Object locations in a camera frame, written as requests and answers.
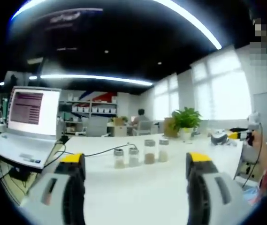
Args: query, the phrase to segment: led light strip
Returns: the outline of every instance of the led light strip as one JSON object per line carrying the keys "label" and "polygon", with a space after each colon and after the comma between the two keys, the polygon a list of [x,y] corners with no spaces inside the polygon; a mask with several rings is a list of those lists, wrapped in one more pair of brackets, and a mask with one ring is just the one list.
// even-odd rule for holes
{"label": "led light strip", "polygon": [[188,20],[191,24],[193,24],[199,31],[201,31],[208,40],[216,47],[216,49],[221,49],[222,46],[219,43],[219,41],[214,37],[214,35],[191,13],[186,11],[181,6],[177,5],[175,2],[171,0],[153,0],[155,2],[158,2],[169,9],[172,9],[174,12],[177,12],[179,15],[184,17],[186,20]]}
{"label": "led light strip", "polygon": [[[30,2],[26,3],[23,5],[14,15],[11,19],[22,13],[23,11],[32,8],[39,3],[44,2],[45,0],[31,0]],[[193,24],[199,31],[201,31],[208,40],[216,47],[216,49],[221,49],[222,46],[219,43],[219,41],[214,37],[214,35],[196,18],[194,17],[191,13],[186,11],[184,8],[176,4],[175,2],[171,0],[153,0],[157,3],[160,3],[169,9],[172,9],[174,12],[177,12],[179,15],[184,17],[186,20],[188,20],[191,24]]]}
{"label": "led light strip", "polygon": [[[29,80],[36,80],[37,76],[30,76]],[[119,81],[126,83],[134,83],[143,86],[152,86],[153,83],[139,80],[131,80],[118,77],[109,77],[109,76],[94,76],[94,75],[72,75],[72,74],[58,74],[58,75],[41,75],[41,79],[69,79],[69,78],[83,78],[83,79],[98,79],[98,80],[107,80],[107,81]]]}

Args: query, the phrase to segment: silver lid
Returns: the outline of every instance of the silver lid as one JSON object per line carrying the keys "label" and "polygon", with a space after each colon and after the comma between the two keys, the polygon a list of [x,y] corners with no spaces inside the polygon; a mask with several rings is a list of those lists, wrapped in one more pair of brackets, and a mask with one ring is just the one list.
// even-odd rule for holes
{"label": "silver lid", "polygon": [[136,149],[136,148],[130,148],[129,149],[129,154],[130,155],[138,155],[138,149]]}
{"label": "silver lid", "polygon": [[160,140],[160,145],[169,145],[169,140],[168,139]]}
{"label": "silver lid", "polygon": [[154,147],[155,146],[155,141],[151,140],[151,139],[145,140],[145,146]]}
{"label": "silver lid", "polygon": [[123,149],[115,149],[114,150],[114,156],[123,156],[123,155],[124,155]]}

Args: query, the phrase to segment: potted plant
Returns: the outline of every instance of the potted plant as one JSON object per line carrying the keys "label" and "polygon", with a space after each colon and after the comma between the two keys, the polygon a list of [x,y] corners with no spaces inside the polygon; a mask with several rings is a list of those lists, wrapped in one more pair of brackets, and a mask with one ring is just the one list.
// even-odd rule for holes
{"label": "potted plant", "polygon": [[121,118],[123,119],[124,123],[127,123],[128,122],[127,116],[122,116]]}
{"label": "potted plant", "polygon": [[187,141],[191,139],[194,128],[199,126],[200,113],[194,108],[185,107],[184,111],[175,110],[172,112],[174,118],[174,129],[179,131],[180,137]]}

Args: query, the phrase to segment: computer monitor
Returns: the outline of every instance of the computer monitor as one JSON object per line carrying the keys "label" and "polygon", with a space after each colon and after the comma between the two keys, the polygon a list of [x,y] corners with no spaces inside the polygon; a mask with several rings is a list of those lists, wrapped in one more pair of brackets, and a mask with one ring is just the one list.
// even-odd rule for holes
{"label": "computer monitor", "polygon": [[8,129],[35,137],[56,136],[60,89],[14,87],[8,111]]}

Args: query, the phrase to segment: glass jar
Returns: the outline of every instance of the glass jar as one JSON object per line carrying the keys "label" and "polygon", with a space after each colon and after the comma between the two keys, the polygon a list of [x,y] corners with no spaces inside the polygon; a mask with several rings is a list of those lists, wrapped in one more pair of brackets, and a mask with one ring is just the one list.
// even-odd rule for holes
{"label": "glass jar", "polygon": [[115,149],[114,150],[114,168],[115,169],[125,168],[123,149]]}
{"label": "glass jar", "polygon": [[162,139],[159,142],[159,156],[158,161],[159,162],[167,162],[168,160],[168,146],[169,146],[169,140]]}
{"label": "glass jar", "polygon": [[145,140],[145,164],[155,163],[155,141]]}
{"label": "glass jar", "polygon": [[139,155],[137,148],[130,148],[129,149],[129,166],[135,167],[139,166]]}

